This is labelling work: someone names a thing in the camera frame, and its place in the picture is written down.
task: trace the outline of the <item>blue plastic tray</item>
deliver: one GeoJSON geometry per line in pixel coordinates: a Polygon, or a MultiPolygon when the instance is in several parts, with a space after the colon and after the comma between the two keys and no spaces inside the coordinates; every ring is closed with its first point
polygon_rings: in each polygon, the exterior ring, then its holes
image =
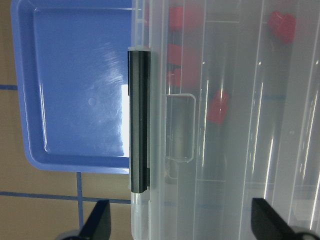
{"type": "Polygon", "coordinates": [[[42,170],[129,172],[131,0],[13,0],[25,155],[42,170]]]}

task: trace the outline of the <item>brown tile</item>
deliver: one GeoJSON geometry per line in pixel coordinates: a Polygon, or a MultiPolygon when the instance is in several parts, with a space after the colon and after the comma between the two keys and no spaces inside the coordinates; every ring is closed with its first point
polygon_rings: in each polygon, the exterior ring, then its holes
{"type": "Polygon", "coordinates": [[[91,198],[126,199],[131,193],[127,174],[82,174],[82,195],[91,198]]]}
{"type": "Polygon", "coordinates": [[[78,203],[0,196],[0,239],[54,240],[79,228],[78,203]]]}
{"type": "MultiPolygon", "coordinates": [[[[83,202],[83,219],[86,221],[94,209],[95,202],[83,202]]],[[[132,240],[130,204],[111,203],[111,237],[110,240],[132,240]]]]}
{"type": "Polygon", "coordinates": [[[27,161],[17,91],[0,90],[0,191],[77,195],[74,172],[38,170],[27,161]]]}
{"type": "Polygon", "coordinates": [[[17,84],[10,3],[11,0],[0,1],[0,84],[4,85],[17,84]]]}

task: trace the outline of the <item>blue line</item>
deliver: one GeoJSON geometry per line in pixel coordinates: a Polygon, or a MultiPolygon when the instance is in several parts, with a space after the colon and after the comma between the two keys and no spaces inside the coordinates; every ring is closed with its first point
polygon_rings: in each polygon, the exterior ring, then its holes
{"type": "MultiPolygon", "coordinates": [[[[50,195],[50,194],[37,194],[37,193],[22,193],[11,191],[0,191],[0,196],[20,197],[20,198],[33,198],[33,199],[55,199],[55,200],[72,200],[78,201],[77,196],[64,196],[64,195],[50,195]]],[[[99,200],[109,200],[112,204],[131,204],[130,200],[126,199],[110,199],[99,197],[82,197],[82,202],[97,202],[99,200]]]]}
{"type": "Polygon", "coordinates": [[[76,173],[76,191],[78,198],[78,218],[79,218],[79,228],[82,229],[84,226],[84,209],[83,209],[83,198],[82,198],[82,178],[81,172],[76,173]]]}
{"type": "Polygon", "coordinates": [[[17,85],[2,85],[0,84],[0,90],[18,90],[18,86],[17,85]]]}
{"type": "MultiPolygon", "coordinates": [[[[106,200],[108,198],[97,198],[97,197],[83,197],[83,202],[97,202],[99,200],[106,200]]],[[[130,200],[125,199],[108,199],[111,204],[131,204],[130,200]]]]}

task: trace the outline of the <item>clear plastic container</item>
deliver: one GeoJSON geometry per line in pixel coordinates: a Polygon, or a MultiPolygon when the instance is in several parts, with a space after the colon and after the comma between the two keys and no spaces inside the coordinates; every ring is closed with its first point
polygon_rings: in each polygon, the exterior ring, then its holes
{"type": "Polygon", "coordinates": [[[320,234],[320,1],[135,4],[151,113],[134,239],[254,240],[255,197],[320,234]]]}

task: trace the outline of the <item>rectangular molded tab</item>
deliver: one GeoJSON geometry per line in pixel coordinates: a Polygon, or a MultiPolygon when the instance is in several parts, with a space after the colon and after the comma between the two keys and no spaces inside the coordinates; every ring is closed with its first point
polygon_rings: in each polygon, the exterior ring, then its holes
{"type": "Polygon", "coordinates": [[[128,51],[130,96],[131,191],[143,193],[148,186],[150,113],[150,52],[128,51]]]}

